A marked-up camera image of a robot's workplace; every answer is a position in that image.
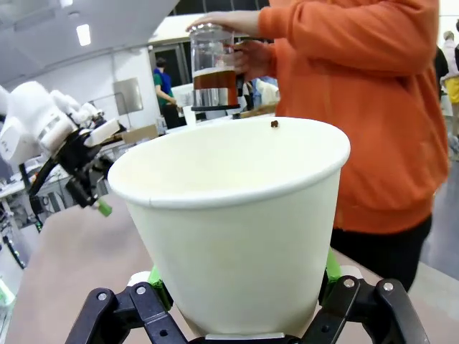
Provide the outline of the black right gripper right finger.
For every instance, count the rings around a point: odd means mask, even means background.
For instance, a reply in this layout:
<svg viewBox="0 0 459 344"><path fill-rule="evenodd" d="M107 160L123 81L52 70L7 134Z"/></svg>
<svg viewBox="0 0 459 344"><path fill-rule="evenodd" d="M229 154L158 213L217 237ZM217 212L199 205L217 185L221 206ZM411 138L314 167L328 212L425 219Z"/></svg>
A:
<svg viewBox="0 0 459 344"><path fill-rule="evenodd" d="M336 343L347 323L359 323L373 343L429 343L401 282L371 285L356 269L346 274L335 254L326 261L318 303L321 309L303 335L304 343Z"/></svg>

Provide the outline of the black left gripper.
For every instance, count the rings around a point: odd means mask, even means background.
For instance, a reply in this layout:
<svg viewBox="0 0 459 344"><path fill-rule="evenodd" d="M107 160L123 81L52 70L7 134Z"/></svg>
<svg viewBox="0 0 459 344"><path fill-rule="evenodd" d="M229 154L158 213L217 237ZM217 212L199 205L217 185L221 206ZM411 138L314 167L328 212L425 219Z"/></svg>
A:
<svg viewBox="0 0 459 344"><path fill-rule="evenodd" d="M91 207L104 217L109 217L112 214L112 207L95 193L96 186L90 178L93 175L107 178L114 161L105 155L100 155L101 144L91 147L85 145L90 134L91 131L86 129L77 129L70 133L53 155L53 160L72 176L65 188L74 202L81 208Z"/></svg>

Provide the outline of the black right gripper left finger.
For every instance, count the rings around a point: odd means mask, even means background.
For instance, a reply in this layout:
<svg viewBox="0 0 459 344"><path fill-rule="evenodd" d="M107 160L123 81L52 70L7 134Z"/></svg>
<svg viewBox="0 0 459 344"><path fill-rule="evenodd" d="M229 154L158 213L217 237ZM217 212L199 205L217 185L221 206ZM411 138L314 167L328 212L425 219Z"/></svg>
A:
<svg viewBox="0 0 459 344"><path fill-rule="evenodd" d="M156 267L131 276L126 288L114 293L92 290L66 343L124 343L133 329L145 330L151 343L187 343L169 313L173 300Z"/></svg>

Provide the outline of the person's right hand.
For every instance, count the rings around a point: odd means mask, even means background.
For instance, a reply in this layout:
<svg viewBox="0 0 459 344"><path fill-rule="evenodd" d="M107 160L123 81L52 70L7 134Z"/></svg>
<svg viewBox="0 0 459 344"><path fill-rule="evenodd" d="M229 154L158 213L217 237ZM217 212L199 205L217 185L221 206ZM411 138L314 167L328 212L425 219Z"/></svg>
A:
<svg viewBox="0 0 459 344"><path fill-rule="evenodd" d="M272 44L245 40L229 47L234 51L235 72L244 75L246 81L275 76L276 58Z"/></svg>

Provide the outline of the person's left hand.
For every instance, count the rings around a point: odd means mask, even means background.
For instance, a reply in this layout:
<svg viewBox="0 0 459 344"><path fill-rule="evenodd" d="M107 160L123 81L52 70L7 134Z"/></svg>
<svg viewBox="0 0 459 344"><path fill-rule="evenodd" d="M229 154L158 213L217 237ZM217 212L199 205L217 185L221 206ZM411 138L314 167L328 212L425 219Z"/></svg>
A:
<svg viewBox="0 0 459 344"><path fill-rule="evenodd" d="M260 13L261 11L213 11L193 21L186 30L189 32L200 24L216 24L250 37L260 37L258 27Z"/></svg>

